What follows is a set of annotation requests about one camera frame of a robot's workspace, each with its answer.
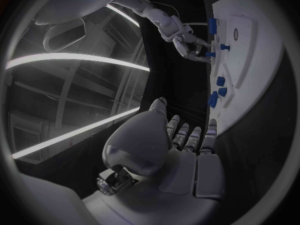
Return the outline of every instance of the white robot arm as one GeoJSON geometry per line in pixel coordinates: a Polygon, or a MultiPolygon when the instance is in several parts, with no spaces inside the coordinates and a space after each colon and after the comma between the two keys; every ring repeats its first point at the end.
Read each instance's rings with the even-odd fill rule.
{"type": "Polygon", "coordinates": [[[210,48],[211,45],[193,35],[192,28],[183,25],[177,16],[170,17],[146,0],[113,0],[112,3],[129,8],[143,18],[148,18],[158,28],[161,37],[168,43],[173,42],[179,54],[185,59],[203,63],[211,62],[210,57],[198,56],[202,46],[210,48]],[[187,43],[194,44],[195,50],[190,51],[187,43]]]}

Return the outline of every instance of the dark background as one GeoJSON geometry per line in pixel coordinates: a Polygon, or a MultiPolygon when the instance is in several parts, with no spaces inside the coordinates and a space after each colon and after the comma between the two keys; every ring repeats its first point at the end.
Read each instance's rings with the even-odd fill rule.
{"type": "MultiPolygon", "coordinates": [[[[10,0],[9,10],[18,0],[10,0]]],[[[206,22],[212,16],[211,4],[218,0],[152,0],[176,7],[183,22],[206,22]]],[[[297,21],[298,0],[277,0],[285,7],[288,16],[297,21]]],[[[172,8],[158,5],[169,15],[172,8]]],[[[180,57],[172,43],[160,37],[155,26],[147,19],[137,17],[145,42],[151,70],[141,104],[146,111],[153,100],[164,96],[168,100],[168,119],[180,115],[180,124],[189,123],[191,132],[207,124],[207,98],[209,94],[209,66],[180,57]]],[[[207,27],[193,27],[195,34],[204,40],[207,27]]],[[[230,224],[247,212],[269,189],[284,164],[291,145],[296,122],[296,90],[290,61],[285,54],[277,75],[267,92],[255,107],[232,128],[217,139],[216,152],[220,156],[226,175],[226,198],[218,214],[220,224],[230,224]]],[[[21,172],[43,178],[75,190],[84,198],[96,190],[95,179],[105,169],[101,153],[108,137],[122,123],[88,138],[36,167],[18,162],[21,172]]],[[[297,219],[297,179],[291,194],[285,199],[268,224],[297,219]]],[[[16,210],[16,201],[7,201],[4,213],[16,210]]]]}

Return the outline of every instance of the blue object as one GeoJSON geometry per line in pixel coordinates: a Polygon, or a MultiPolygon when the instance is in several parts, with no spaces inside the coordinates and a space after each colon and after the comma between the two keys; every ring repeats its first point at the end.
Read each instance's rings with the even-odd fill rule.
{"type": "Polygon", "coordinates": [[[210,34],[217,34],[217,19],[210,18],[208,20],[208,26],[209,26],[209,33],[210,34]]]}
{"type": "Polygon", "coordinates": [[[213,91],[212,94],[209,96],[208,105],[210,105],[211,108],[214,108],[217,105],[218,101],[218,93],[217,91],[213,91]]]}
{"type": "Polygon", "coordinates": [[[216,57],[216,53],[215,53],[215,52],[209,52],[209,51],[207,51],[207,52],[205,53],[205,56],[206,56],[206,57],[216,57]]]}
{"type": "Polygon", "coordinates": [[[225,46],[225,44],[221,44],[221,50],[227,49],[228,51],[230,50],[230,46],[225,46]]]}
{"type": "Polygon", "coordinates": [[[223,87],[224,83],[225,83],[225,78],[222,76],[218,76],[216,80],[216,85],[223,87]]]}
{"type": "Polygon", "coordinates": [[[226,87],[219,88],[218,94],[220,96],[225,97],[226,93],[227,93],[227,88],[226,87]]]}

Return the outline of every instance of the circular hole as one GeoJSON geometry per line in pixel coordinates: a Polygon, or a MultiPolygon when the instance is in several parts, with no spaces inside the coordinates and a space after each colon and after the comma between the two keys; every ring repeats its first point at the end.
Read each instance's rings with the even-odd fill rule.
{"type": "Polygon", "coordinates": [[[239,37],[239,32],[237,29],[234,29],[234,32],[233,32],[233,37],[234,37],[234,40],[238,40],[238,37],[239,37]]]}

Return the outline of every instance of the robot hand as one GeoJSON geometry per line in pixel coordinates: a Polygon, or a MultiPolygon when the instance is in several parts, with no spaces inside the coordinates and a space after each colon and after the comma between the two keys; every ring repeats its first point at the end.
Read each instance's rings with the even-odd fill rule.
{"type": "Polygon", "coordinates": [[[169,16],[164,11],[152,6],[146,0],[113,0],[113,3],[132,9],[137,15],[148,18],[157,28],[161,37],[168,43],[173,42],[181,56],[196,62],[210,63],[210,57],[198,56],[202,46],[210,48],[212,45],[196,37],[189,25],[183,25],[180,19],[169,16]],[[195,50],[190,51],[187,43],[194,44],[195,50]]]}

